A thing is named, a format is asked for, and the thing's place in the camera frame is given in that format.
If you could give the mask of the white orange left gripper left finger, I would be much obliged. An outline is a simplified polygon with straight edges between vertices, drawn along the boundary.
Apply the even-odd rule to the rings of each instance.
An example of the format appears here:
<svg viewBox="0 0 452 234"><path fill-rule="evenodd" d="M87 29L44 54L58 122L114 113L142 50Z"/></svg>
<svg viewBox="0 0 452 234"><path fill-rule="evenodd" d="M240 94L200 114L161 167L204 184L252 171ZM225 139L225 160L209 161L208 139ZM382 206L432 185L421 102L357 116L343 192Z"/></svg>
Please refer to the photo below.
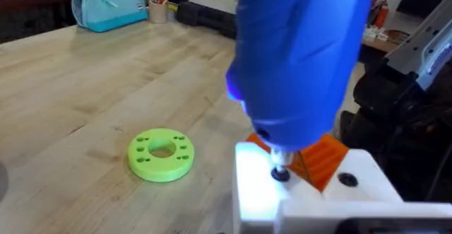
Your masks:
<svg viewBox="0 0 452 234"><path fill-rule="evenodd" d="M280 202L311 199L311 185L296 173L287 182L271 176L270 149L256 134L235 146L234 159L235 233L272 233Z"/></svg>

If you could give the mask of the white orange left gripper right finger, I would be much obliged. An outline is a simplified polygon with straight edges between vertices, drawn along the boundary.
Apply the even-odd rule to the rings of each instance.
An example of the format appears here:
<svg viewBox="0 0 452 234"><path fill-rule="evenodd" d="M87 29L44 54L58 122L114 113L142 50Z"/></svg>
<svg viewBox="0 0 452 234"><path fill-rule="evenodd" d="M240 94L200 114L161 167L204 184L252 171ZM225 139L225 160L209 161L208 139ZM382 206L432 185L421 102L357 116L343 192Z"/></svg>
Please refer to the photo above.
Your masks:
<svg viewBox="0 0 452 234"><path fill-rule="evenodd" d="M309 183L332 201L401 202L370 153L348 148L326 134L301 151Z"/></svg>

